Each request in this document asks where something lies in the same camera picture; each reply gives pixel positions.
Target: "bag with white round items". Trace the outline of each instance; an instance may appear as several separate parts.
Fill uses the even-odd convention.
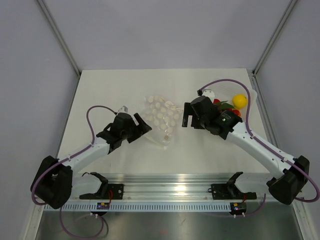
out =
[[[166,149],[177,131],[177,126],[181,126],[183,111],[163,96],[146,96],[145,109],[141,117],[152,127],[152,131],[143,136]]]

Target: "yellow fruit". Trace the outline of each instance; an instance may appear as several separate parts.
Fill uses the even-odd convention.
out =
[[[248,104],[248,100],[245,95],[238,94],[232,98],[232,103],[237,109],[243,109]]]

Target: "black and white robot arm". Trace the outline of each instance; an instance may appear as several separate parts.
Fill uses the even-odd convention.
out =
[[[43,159],[31,185],[32,200],[36,204],[49,204],[52,208],[61,208],[70,197],[90,197],[101,199],[108,189],[108,180],[93,172],[82,178],[74,178],[73,174],[119,148],[124,140],[129,143],[137,140],[152,130],[138,113],[134,114],[138,123],[126,112],[118,112],[113,123],[99,132],[91,144],[80,151],[54,158]],[[44,203],[35,200],[37,195]]]
[[[228,110],[224,112],[218,110],[213,104],[212,94],[212,91],[205,90],[191,103],[184,104],[182,127],[188,126],[188,117],[192,116],[191,127],[206,129],[211,134],[236,144],[270,172],[267,174],[237,172],[225,186],[220,186],[219,192],[222,192],[225,199],[237,199],[248,192],[271,193],[281,203],[291,204],[308,179],[288,162],[308,174],[309,161],[303,156],[295,158],[283,152],[253,131],[249,134],[241,117]],[[283,158],[273,154],[270,149],[280,153]]]

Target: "gray floor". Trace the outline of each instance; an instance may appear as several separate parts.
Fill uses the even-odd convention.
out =
[[[73,234],[89,237],[101,222],[86,212],[63,212],[63,222]],[[108,240],[302,240],[294,210],[280,203],[267,203],[255,216],[225,217],[226,213],[109,212],[100,237]],[[59,212],[46,211],[37,240],[74,239],[63,232]]]

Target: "white wall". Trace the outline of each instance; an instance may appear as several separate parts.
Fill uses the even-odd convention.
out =
[[[281,148],[310,160],[320,186],[320,1],[299,1],[258,73],[271,124]],[[306,197],[315,196],[308,184]],[[320,236],[320,202],[308,205]]]
[[[46,0],[82,69],[253,69],[290,0]]]
[[[77,79],[33,0],[0,7],[0,238],[16,240],[30,185],[55,155]]]

